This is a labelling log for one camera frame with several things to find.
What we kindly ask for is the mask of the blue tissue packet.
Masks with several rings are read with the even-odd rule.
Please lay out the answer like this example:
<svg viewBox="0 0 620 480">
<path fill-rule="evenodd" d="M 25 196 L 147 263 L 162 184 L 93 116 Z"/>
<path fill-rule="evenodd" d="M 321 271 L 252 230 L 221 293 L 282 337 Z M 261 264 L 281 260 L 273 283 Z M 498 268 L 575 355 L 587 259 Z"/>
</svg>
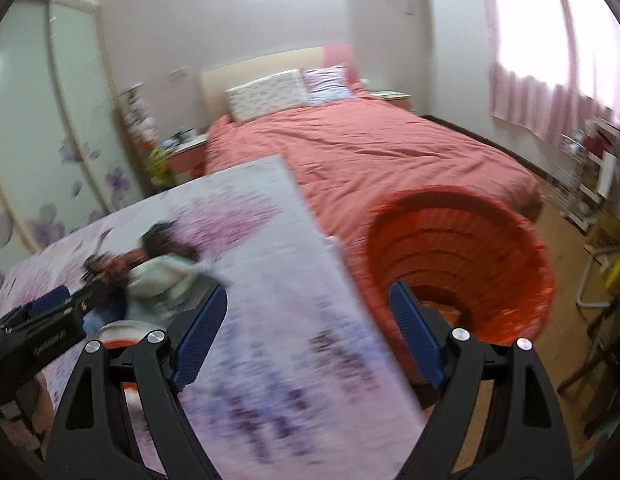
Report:
<svg viewBox="0 0 620 480">
<path fill-rule="evenodd" d="M 102 327 L 123 320 L 125 315 L 126 308 L 98 307 L 83 318 L 83 331 L 88 336 L 96 335 Z"/>
</svg>

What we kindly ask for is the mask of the red white paper cup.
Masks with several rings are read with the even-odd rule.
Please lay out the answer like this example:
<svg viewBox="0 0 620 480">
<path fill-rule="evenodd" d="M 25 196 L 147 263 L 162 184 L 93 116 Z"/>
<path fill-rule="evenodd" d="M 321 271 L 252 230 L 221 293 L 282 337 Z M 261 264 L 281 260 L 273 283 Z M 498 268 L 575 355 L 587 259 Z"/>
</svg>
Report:
<svg viewBox="0 0 620 480">
<path fill-rule="evenodd" d="M 102 326 L 97 331 L 96 338 L 104 344 L 108 355 L 116 360 L 128 347 L 135 346 L 154 329 L 155 327 L 147 322 L 121 320 Z"/>
</svg>

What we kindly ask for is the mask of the red plaid scrunchie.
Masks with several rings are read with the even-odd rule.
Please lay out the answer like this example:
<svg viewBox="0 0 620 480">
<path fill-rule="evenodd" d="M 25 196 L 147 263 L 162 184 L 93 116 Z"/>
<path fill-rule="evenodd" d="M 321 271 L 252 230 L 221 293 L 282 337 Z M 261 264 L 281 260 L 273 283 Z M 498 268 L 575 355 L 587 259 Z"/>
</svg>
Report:
<svg viewBox="0 0 620 480">
<path fill-rule="evenodd" d="M 142 248 L 119 255 L 106 254 L 102 259 L 101 276 L 110 284 L 127 284 L 131 271 L 147 259 L 147 253 Z"/>
</svg>

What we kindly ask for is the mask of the grey green sock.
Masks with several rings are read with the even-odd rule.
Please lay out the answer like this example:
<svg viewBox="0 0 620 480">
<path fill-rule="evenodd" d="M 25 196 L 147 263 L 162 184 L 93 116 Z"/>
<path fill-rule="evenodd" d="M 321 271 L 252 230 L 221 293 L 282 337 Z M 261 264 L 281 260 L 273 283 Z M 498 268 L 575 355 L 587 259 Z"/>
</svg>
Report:
<svg viewBox="0 0 620 480">
<path fill-rule="evenodd" d="M 224 283 L 198 264 L 177 255 L 159 256 L 128 274 L 124 318 L 167 327 L 180 313 L 196 307 L 196 292 Z"/>
</svg>

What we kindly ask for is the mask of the red plastic laundry basket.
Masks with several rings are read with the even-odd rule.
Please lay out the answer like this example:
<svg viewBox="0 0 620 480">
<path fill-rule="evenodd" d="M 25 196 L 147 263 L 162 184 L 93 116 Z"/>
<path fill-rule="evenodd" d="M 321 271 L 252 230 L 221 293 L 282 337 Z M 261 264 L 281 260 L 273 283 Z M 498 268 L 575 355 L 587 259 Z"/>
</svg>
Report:
<svg viewBox="0 0 620 480">
<path fill-rule="evenodd" d="M 348 269 L 409 382 L 418 370 L 388 301 L 404 281 L 413 295 L 488 344 L 536 339 L 554 297 L 554 276 L 532 223 L 465 188 L 425 186 L 376 200 L 349 247 Z"/>
</svg>

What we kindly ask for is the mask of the sliding floral wardrobe door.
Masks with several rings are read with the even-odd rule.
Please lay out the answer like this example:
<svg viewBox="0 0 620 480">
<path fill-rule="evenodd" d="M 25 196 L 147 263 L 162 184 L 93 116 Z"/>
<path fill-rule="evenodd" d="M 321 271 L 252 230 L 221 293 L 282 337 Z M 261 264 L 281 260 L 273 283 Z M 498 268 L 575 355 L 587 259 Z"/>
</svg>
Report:
<svg viewBox="0 0 620 480">
<path fill-rule="evenodd" d="M 76 278 L 89 249 L 31 255 L 143 197 L 95 9 L 15 0 L 0 23 L 0 310 Z"/>
</svg>

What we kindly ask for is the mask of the floral pink purple tablecloth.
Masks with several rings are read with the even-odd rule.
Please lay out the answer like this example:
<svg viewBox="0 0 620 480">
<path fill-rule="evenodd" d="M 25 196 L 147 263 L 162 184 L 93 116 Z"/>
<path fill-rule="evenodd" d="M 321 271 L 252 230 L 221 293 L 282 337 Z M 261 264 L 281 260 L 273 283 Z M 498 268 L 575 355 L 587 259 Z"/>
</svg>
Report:
<svg viewBox="0 0 620 480">
<path fill-rule="evenodd" d="M 292 174 L 269 157 L 142 200 L 13 266 L 0 318 L 89 256 L 138 247 L 158 222 L 228 289 L 228 312 L 180 400 L 225 479 L 392 479 L 425 417 Z"/>
</svg>

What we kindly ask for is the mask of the hanging plush toys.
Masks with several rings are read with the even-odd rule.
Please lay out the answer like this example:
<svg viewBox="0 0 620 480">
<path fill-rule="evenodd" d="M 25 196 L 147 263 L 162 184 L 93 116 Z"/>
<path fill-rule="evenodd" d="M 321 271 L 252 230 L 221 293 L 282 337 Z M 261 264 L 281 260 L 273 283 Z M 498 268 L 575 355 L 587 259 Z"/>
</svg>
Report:
<svg viewBox="0 0 620 480">
<path fill-rule="evenodd" d="M 176 181 L 167 166 L 155 118 L 150 104 L 141 96 L 141 88 L 139 82 L 122 92 L 126 101 L 124 124 L 153 190 L 162 192 L 173 188 Z"/>
</svg>

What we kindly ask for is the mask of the left pink nightstand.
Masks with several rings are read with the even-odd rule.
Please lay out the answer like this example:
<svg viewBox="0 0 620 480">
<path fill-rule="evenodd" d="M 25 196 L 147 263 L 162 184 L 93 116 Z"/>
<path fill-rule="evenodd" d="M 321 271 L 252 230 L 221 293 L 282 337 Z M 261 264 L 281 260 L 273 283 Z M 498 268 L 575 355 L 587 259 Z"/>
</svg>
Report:
<svg viewBox="0 0 620 480">
<path fill-rule="evenodd" d="M 166 155 L 166 165 L 176 184 L 196 180 L 206 174 L 208 134 L 196 136 Z"/>
</svg>

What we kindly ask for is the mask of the cream pink headboard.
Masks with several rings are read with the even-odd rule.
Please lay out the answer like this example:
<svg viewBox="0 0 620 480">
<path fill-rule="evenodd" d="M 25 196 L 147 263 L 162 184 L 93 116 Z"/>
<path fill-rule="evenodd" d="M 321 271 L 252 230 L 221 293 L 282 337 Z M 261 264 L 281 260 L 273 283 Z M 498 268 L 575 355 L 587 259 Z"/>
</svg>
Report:
<svg viewBox="0 0 620 480">
<path fill-rule="evenodd" d="M 350 44 L 324 44 L 319 47 L 272 53 L 207 70 L 199 76 L 206 118 L 210 124 L 213 124 L 229 113 L 225 99 L 225 91 L 229 88 L 284 72 L 284 70 L 294 68 L 305 70 L 335 65 L 347 67 L 350 84 L 359 81 L 359 73 Z"/>
</svg>

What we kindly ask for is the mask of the pink window curtain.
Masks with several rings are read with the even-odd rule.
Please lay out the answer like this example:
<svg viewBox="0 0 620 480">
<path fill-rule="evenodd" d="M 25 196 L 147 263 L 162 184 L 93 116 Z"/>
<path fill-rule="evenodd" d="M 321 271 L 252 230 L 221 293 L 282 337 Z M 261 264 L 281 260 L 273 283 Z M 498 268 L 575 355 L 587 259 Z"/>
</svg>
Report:
<svg viewBox="0 0 620 480">
<path fill-rule="evenodd" d="M 484 0 L 492 117 L 542 141 L 620 127 L 620 24 L 605 0 Z"/>
</svg>

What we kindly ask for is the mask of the bed with salmon duvet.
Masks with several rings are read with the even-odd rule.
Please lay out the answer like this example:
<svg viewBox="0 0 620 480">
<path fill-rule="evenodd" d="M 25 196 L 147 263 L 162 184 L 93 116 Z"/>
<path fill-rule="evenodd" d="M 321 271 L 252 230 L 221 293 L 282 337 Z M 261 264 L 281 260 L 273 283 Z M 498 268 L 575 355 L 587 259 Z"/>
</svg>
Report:
<svg viewBox="0 0 620 480">
<path fill-rule="evenodd" d="M 281 110 L 244 124 L 222 116 L 208 130 L 208 172 L 282 157 L 343 262 L 351 258 L 368 208 L 395 192 L 462 186 L 538 219 L 539 183 L 515 159 L 360 86 L 353 93 L 351 99 Z"/>
</svg>

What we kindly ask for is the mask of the right nightstand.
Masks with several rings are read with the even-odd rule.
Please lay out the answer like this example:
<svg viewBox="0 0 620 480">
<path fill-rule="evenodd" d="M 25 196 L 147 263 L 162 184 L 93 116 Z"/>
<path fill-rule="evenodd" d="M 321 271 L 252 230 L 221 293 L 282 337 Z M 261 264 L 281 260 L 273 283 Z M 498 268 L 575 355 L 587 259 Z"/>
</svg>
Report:
<svg viewBox="0 0 620 480">
<path fill-rule="evenodd" d="M 408 112 L 412 110 L 411 97 L 406 93 L 392 90 L 376 90 L 371 92 L 371 96 L 402 110 L 407 110 Z"/>
</svg>

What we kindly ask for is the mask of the floral white pillow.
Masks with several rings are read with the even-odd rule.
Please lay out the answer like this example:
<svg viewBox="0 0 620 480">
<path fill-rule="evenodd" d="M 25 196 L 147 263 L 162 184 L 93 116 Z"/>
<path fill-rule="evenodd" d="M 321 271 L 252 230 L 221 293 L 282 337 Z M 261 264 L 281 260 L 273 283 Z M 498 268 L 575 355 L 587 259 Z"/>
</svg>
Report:
<svg viewBox="0 0 620 480">
<path fill-rule="evenodd" d="M 244 124 L 282 110 L 309 106 L 300 70 L 284 70 L 225 91 L 234 122 Z"/>
</svg>

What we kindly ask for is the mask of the pink striped pillow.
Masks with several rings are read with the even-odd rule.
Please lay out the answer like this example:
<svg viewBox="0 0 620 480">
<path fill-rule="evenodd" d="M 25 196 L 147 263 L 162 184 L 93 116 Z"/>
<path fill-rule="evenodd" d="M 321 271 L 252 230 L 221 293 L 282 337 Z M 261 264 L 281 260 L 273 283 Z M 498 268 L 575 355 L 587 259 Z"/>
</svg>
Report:
<svg viewBox="0 0 620 480">
<path fill-rule="evenodd" d="M 301 76 L 312 106 L 353 98 L 349 85 L 348 67 L 344 64 L 323 68 L 305 68 L 301 71 Z"/>
</svg>

